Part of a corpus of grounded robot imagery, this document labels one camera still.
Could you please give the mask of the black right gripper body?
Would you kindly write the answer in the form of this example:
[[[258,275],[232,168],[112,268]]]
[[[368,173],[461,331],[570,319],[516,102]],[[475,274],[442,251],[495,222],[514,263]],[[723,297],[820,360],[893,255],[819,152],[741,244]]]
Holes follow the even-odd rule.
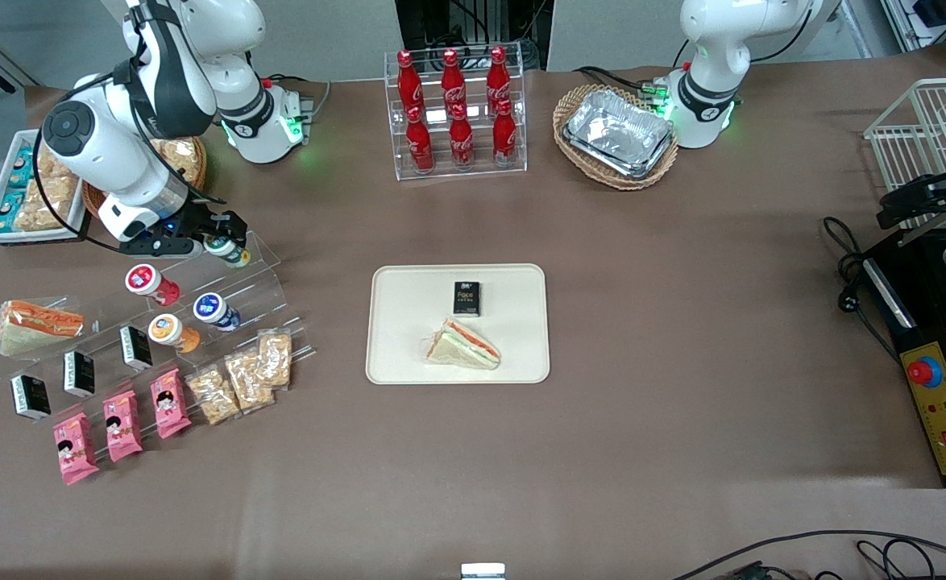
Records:
[[[204,241],[205,236],[222,235],[220,216],[207,205],[183,205],[177,213],[168,217],[168,235],[194,241]]]

